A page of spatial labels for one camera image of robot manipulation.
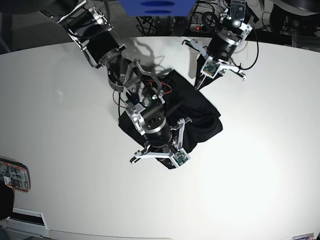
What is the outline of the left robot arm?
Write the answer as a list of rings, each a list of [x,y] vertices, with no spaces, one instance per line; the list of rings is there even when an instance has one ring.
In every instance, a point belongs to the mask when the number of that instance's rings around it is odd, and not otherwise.
[[[185,39],[181,43],[197,51],[196,76],[194,89],[208,86],[213,81],[221,78],[227,71],[239,76],[243,81],[247,79],[244,71],[251,69],[236,64],[232,58],[237,47],[242,45],[251,32],[255,32],[255,17],[246,10],[245,0],[231,0],[225,8],[218,3],[219,13],[207,11],[201,15],[202,26],[210,34],[211,40],[207,46],[202,46],[196,39]]]

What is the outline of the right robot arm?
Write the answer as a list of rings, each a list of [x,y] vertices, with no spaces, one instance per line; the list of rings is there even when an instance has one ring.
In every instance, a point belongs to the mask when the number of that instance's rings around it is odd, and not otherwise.
[[[144,138],[143,150],[134,154],[131,163],[155,158],[170,169],[186,163],[190,157],[183,138],[191,119],[169,122],[183,101],[168,104],[165,95],[172,89],[145,70],[140,59],[124,56],[126,45],[110,24],[110,10],[102,11],[89,0],[42,0],[39,11],[63,27],[91,67],[106,68],[108,83],[118,93],[118,110]]]

